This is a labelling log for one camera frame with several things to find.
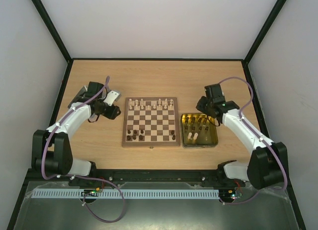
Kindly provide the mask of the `gold tin with pieces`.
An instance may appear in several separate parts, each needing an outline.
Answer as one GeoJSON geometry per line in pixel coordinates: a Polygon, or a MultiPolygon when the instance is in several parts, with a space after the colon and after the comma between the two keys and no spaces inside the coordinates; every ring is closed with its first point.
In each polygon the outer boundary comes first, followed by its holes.
{"type": "Polygon", "coordinates": [[[184,113],[180,117],[184,148],[213,148],[218,145],[214,119],[202,113],[184,113]]]}

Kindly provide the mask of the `wooden chess board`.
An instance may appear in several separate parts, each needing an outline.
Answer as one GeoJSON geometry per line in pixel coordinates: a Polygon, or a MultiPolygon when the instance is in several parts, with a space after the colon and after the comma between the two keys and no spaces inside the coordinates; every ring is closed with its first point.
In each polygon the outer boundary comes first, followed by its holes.
{"type": "Polygon", "coordinates": [[[180,129],[176,97],[127,97],[122,147],[178,147],[180,129]]]}

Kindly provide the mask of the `silver tin lid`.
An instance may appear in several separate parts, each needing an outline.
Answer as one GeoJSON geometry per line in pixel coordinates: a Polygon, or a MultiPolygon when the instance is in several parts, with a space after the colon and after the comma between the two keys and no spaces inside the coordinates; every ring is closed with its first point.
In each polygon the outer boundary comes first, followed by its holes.
{"type": "Polygon", "coordinates": [[[87,92],[87,85],[84,85],[79,91],[78,93],[75,95],[75,97],[72,99],[72,101],[68,104],[68,109],[70,109],[71,105],[73,103],[78,102],[79,99],[81,99],[84,94],[87,92]]]}

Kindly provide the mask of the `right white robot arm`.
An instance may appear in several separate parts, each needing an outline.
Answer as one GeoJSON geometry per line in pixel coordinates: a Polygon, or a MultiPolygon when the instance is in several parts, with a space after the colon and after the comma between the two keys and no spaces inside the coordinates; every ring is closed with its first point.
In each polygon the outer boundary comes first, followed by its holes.
{"type": "Polygon", "coordinates": [[[283,143],[275,143],[263,135],[244,116],[243,109],[234,101],[226,101],[220,84],[205,86],[205,95],[197,103],[197,110],[229,128],[243,143],[250,154],[248,163],[230,161],[217,173],[217,182],[228,186],[234,179],[250,182],[255,189],[288,185],[286,158],[283,143]]]}

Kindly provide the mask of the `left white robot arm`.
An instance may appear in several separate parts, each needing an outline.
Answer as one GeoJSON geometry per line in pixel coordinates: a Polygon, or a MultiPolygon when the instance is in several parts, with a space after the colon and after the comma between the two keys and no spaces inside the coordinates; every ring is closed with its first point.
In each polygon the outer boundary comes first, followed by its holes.
{"type": "Polygon", "coordinates": [[[93,162],[73,157],[70,139],[85,122],[100,116],[114,120],[121,111],[115,102],[121,93],[105,83],[90,82],[83,86],[68,105],[67,112],[45,130],[37,130],[32,139],[32,163],[44,179],[61,176],[89,176],[93,162]]]}

